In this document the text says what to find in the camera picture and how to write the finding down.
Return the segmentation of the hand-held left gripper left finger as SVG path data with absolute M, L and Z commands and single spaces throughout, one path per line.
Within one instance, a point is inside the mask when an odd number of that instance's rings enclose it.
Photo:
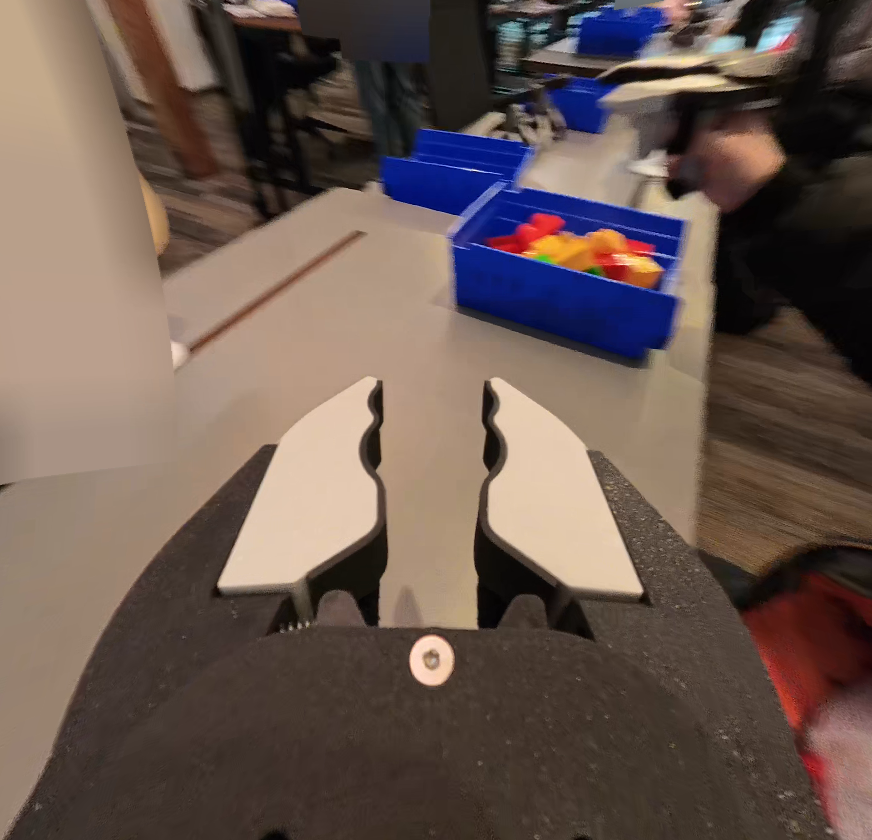
M 364 377 L 298 420 L 277 447 L 217 590 L 320 598 L 377 591 L 386 570 L 383 384 Z

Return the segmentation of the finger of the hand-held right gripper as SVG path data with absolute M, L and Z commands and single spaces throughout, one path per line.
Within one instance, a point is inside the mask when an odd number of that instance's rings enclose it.
M 617 80 L 616 74 L 602 74 L 600 85 L 607 91 L 602 106 L 613 114 L 646 117 L 673 114 L 683 105 L 703 111 L 755 110 L 777 103 L 784 79 L 776 75 L 741 78 L 721 74 L 690 74 L 660 79 Z
M 774 80 L 798 64 L 798 49 L 734 50 L 672 54 L 627 60 L 597 76 L 599 83 L 635 83 L 686 76 L 714 76 L 742 82 Z

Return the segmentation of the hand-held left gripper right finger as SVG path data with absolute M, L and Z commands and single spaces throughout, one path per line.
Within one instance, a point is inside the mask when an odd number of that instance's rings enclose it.
M 482 424 L 480 583 L 506 602 L 530 591 L 639 603 L 644 586 L 586 444 L 502 378 L 485 382 Z

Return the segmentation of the pile of mega blocks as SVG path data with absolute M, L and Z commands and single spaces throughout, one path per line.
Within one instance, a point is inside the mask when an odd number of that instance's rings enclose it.
M 653 244 L 614 229 L 579 235 L 555 214 L 532 213 L 511 234 L 486 238 L 485 246 L 640 289 L 658 289 L 665 274 Z

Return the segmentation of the blue storage bin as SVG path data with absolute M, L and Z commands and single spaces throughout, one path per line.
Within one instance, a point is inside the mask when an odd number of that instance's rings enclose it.
M 664 268 L 654 289 L 558 268 L 486 245 L 535 212 L 559 216 L 569 231 L 616 230 L 654 248 Z M 679 318 L 678 280 L 685 220 L 630 207 L 497 184 L 448 234 L 457 305 L 629 359 L 669 348 Z
M 667 24 L 667 17 L 659 7 L 601 8 L 580 23 L 575 53 L 583 57 L 635 59 Z
M 601 100 L 611 90 L 593 78 L 570 77 L 564 85 L 551 87 L 551 105 L 562 116 L 567 130 L 581 134 L 601 134 L 609 112 Z
M 410 156 L 380 160 L 379 179 L 396 202 L 461 215 L 493 186 L 515 188 L 534 157 L 521 141 L 422 128 Z

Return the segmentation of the person's right hand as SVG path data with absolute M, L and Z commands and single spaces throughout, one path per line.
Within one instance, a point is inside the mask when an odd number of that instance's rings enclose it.
M 721 213 L 733 213 L 788 162 L 769 115 L 738 112 L 699 126 L 689 148 L 668 158 L 670 180 L 685 180 Z

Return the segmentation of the idle black gripper tool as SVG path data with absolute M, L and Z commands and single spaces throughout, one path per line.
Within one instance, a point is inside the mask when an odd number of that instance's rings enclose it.
M 545 84 L 511 96 L 504 113 L 504 137 L 536 151 L 564 140 L 569 131 Z

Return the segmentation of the instruction sheet board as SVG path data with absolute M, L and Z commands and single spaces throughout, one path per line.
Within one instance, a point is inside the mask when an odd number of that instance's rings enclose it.
M 154 191 L 142 174 L 139 174 L 139 182 L 154 240 L 155 253 L 157 257 L 161 257 L 168 248 L 171 239 L 168 213 L 158 193 Z

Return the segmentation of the person's white garment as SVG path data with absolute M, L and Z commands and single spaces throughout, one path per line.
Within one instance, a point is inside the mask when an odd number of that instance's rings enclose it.
M 871 837 L 871 693 L 858 688 L 824 704 L 805 743 L 827 820 L 841 839 Z

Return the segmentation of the black desk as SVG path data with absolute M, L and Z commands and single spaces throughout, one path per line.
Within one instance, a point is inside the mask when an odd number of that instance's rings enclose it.
M 292 92 L 317 100 L 315 85 L 338 69 L 339 41 L 304 35 L 297 14 L 266 15 L 254 3 L 222 0 L 247 91 L 246 108 L 234 113 L 245 174 L 257 214 L 269 221 L 276 213 L 264 187 L 272 189 L 278 214 L 289 209 L 287 192 L 311 197 L 321 190 L 311 179 L 300 135 L 326 139 L 347 131 L 312 114 L 298 116 L 289 105 Z

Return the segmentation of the wooden post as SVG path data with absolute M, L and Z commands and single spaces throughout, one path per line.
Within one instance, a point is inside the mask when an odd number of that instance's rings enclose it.
M 196 180 L 216 175 L 219 166 L 213 149 L 177 81 L 146 1 L 104 1 L 145 85 L 158 130 L 181 169 Z

